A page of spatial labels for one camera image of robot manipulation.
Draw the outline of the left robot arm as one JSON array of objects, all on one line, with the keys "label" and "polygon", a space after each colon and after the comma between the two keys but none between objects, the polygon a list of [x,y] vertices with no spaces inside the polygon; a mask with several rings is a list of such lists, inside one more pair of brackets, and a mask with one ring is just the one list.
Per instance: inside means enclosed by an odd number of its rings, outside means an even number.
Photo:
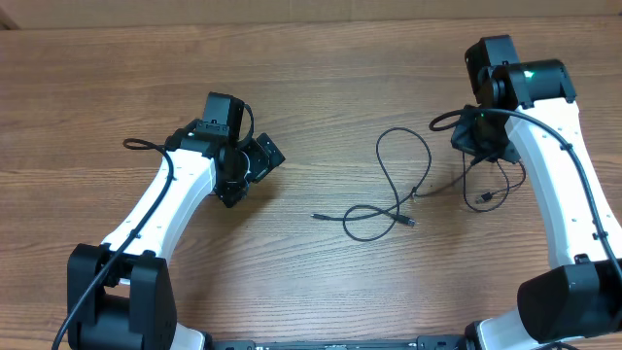
[{"label": "left robot arm", "polygon": [[70,255],[67,317],[52,345],[66,338],[73,349],[210,349],[209,334],[179,323],[168,265],[206,196],[232,207],[285,157],[267,134],[241,137],[217,121],[194,120],[163,145],[123,144],[156,150],[162,163],[125,220]]}]

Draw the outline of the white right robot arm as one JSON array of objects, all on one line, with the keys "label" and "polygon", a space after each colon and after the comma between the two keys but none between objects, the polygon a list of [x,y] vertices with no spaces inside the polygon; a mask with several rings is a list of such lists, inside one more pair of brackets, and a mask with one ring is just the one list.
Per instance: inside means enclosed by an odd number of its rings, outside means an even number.
[{"label": "white right robot arm", "polygon": [[476,349],[543,349],[621,330],[621,226],[584,144],[576,92],[557,60],[466,59],[477,106],[453,122],[455,148],[520,160],[545,225],[550,271],[522,283],[515,307],[474,323]]}]

